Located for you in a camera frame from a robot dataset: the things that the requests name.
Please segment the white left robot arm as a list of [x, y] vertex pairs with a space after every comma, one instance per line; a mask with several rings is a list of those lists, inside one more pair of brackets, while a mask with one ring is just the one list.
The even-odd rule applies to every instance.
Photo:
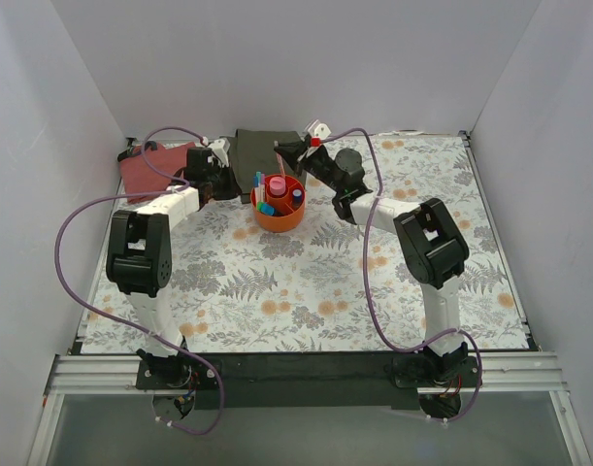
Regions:
[[144, 207], [118, 210], [111, 222], [106, 262], [107, 278], [122, 292], [140, 325], [148, 331], [146, 347], [137, 354], [151, 376], [172, 388], [192, 379], [192, 363], [180, 349], [184, 336], [168, 303], [172, 275], [171, 230], [211, 200], [240, 195], [230, 166], [230, 143], [217, 139], [186, 152], [185, 166], [176, 172], [190, 187], [173, 186]]

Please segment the white pen pink cap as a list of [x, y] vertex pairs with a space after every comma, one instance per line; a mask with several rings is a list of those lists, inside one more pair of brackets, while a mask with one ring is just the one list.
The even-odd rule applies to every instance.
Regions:
[[265, 188], [266, 188], [266, 184], [265, 184], [265, 176], [263, 174], [260, 174], [258, 177], [258, 187], [257, 187], [257, 201], [259, 203], [265, 203]]

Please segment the grey blue short marker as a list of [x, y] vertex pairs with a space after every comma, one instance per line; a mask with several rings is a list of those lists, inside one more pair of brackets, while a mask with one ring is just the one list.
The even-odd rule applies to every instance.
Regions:
[[303, 204], [304, 192], [302, 189], [294, 189], [291, 193], [291, 208], [297, 211]]

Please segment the pink clear pencil case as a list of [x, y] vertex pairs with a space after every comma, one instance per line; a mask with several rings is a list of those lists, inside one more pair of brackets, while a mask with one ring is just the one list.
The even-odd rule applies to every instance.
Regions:
[[287, 191], [286, 179], [282, 176], [270, 178], [268, 182], [269, 192], [273, 197], [282, 197]]

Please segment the black highlighter blue cap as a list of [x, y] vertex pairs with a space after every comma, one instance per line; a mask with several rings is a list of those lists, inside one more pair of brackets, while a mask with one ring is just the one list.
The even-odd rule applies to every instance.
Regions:
[[271, 205], [269, 205], [267, 212], [266, 213], [262, 213], [262, 214], [264, 214], [266, 216], [274, 216], [275, 215], [275, 212], [276, 212], [275, 209]]

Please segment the orange round divided container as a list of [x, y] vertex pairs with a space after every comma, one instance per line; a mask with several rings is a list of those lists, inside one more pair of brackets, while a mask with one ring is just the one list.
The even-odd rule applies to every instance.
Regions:
[[[271, 205], [276, 212], [274, 216], [266, 216], [257, 211], [257, 190], [255, 189], [255, 184], [253, 182], [253, 189], [250, 192], [249, 198], [253, 208], [253, 215], [258, 225], [272, 233], [283, 233], [296, 228], [301, 223], [305, 213], [306, 193], [304, 185], [294, 177], [285, 176], [287, 188], [285, 195], [282, 197], [273, 197], [269, 192], [268, 182], [270, 178], [280, 175], [264, 176], [266, 184], [265, 203]], [[294, 211], [291, 208], [291, 193], [294, 189], [302, 189], [304, 192], [303, 204], [297, 211]]]

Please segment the orange pen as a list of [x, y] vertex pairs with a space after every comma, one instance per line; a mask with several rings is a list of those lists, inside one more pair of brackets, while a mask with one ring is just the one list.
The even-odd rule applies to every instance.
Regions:
[[282, 178], [285, 178], [285, 170], [284, 170], [284, 165], [283, 165], [283, 159], [279, 153], [279, 147], [280, 147], [280, 143], [278, 141], [274, 141], [274, 149], [275, 149], [275, 155], [277, 158], [277, 162], [279, 165], [279, 169], [280, 169], [280, 176]]

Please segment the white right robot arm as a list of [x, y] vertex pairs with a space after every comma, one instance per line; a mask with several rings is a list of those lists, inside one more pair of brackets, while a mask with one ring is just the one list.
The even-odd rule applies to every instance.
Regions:
[[277, 143], [275, 152], [296, 174], [307, 172], [334, 191], [332, 204], [340, 219], [397, 235], [407, 269], [420, 285], [426, 318], [425, 340], [404, 349], [407, 361], [401, 372], [415, 381], [451, 383], [468, 357], [458, 293], [470, 253], [444, 202], [431, 198], [408, 203], [373, 192], [364, 182], [357, 150], [342, 149], [331, 156], [308, 137]]

